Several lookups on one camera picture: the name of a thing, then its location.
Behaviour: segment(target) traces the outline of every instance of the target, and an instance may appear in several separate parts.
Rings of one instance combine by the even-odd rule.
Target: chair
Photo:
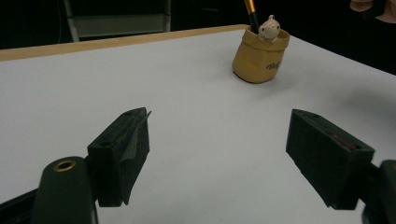
[[[64,0],[64,7],[73,42],[80,41],[82,37],[139,35],[171,30],[171,0],[163,0],[163,11],[159,13],[75,16],[70,0]]]

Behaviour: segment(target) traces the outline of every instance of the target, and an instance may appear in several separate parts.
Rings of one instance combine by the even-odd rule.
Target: pen
[[[256,8],[254,7],[253,0],[245,0],[247,6],[247,13],[250,18],[251,32],[254,34],[259,33],[259,18],[257,17]]]

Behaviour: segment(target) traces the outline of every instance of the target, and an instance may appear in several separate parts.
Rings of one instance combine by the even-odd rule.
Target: red marking
[[[332,138],[334,138],[337,142],[341,143],[341,145],[343,145],[344,147],[348,147],[352,150],[358,149],[355,144],[348,143],[346,140],[343,140],[340,136],[338,136],[337,133],[333,133],[331,131],[326,131],[326,133],[330,135]]]

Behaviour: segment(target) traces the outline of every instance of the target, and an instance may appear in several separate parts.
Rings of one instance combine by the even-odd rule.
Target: hand
[[[377,19],[389,22],[396,23],[396,0],[386,0],[384,14],[376,17]],[[373,6],[373,0],[351,0],[350,8],[352,10],[362,12]]]

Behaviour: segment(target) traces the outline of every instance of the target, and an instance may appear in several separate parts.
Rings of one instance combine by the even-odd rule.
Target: pen holder
[[[282,29],[274,41],[260,39],[250,31],[249,26],[233,59],[233,71],[250,83],[263,83],[273,79],[282,63],[289,40],[289,33]]]

